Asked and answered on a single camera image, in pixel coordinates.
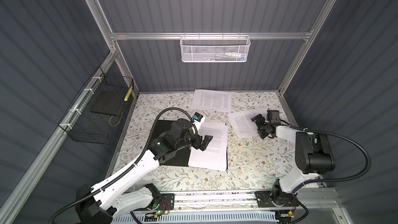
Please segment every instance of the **leaf pattern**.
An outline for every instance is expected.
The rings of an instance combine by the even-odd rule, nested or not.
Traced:
[[[114,172],[132,161],[147,141],[157,114],[167,107],[179,107],[191,116],[199,112],[206,121],[226,123],[228,146],[226,172],[216,170],[161,166],[142,177],[129,190],[137,190],[153,183],[160,191],[198,191],[226,189],[269,189],[275,179],[286,175],[293,166],[295,144],[279,138],[261,139],[259,136],[238,138],[232,129],[227,113],[191,109],[193,93],[141,94],[138,97],[129,127],[124,138]],[[276,93],[233,93],[233,111],[265,107],[279,110],[281,119],[287,120]],[[160,119],[184,118],[179,111],[170,111]]]

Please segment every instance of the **black wire basket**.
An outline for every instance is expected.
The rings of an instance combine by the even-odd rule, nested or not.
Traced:
[[[102,73],[90,89],[81,91],[84,93],[81,102],[74,108],[72,103],[65,112],[64,116],[72,111],[70,120],[58,125],[73,141],[117,143],[133,102],[133,96],[130,95],[132,89],[132,78]],[[102,112],[101,109],[106,107],[103,104],[98,107],[98,103],[103,101],[104,97],[107,97],[108,101],[111,100],[107,105],[113,107],[113,113]]]

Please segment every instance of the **white mesh basket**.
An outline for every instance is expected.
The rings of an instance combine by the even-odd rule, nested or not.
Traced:
[[[183,62],[246,62],[249,54],[249,36],[237,38],[186,38],[181,36]]]

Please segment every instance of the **dark gray panel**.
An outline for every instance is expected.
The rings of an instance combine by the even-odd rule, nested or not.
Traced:
[[[355,223],[395,222],[397,30],[398,0],[338,0],[285,94],[301,127],[351,137],[371,155],[363,178],[335,185]],[[331,145],[336,169],[326,178],[363,167],[352,145]]]
[[[114,32],[303,32],[325,0],[99,0]]]
[[[84,0],[0,0],[0,19],[3,205],[109,49]],[[44,205],[69,199],[60,198],[54,191],[49,195],[50,191],[44,190],[49,187],[43,187],[43,181],[62,185],[69,180],[99,180],[105,175],[114,149],[70,143],[73,142],[63,145],[55,163],[61,160],[58,163],[67,164],[78,175],[47,171],[27,201],[40,199],[42,202],[37,202],[35,208],[47,211],[46,216],[52,214],[52,209],[47,210]],[[24,207],[21,215],[31,209],[32,205]],[[40,212],[32,213],[34,217],[39,215]]]
[[[247,62],[185,63],[176,40],[120,40],[140,91],[277,89],[301,40],[253,40]]]

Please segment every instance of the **paper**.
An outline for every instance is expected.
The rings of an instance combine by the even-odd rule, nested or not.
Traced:
[[[224,172],[226,170],[226,142],[228,139],[228,127],[224,123],[204,122],[199,135],[213,136],[205,151],[191,148],[188,166],[206,169],[215,169]]]
[[[192,109],[231,112],[231,92],[196,89]]]
[[[235,130],[239,138],[247,138],[258,135],[257,126],[251,121],[251,118],[262,114],[263,117],[267,116],[267,108],[257,108],[241,112],[228,113],[229,121],[232,128]]]

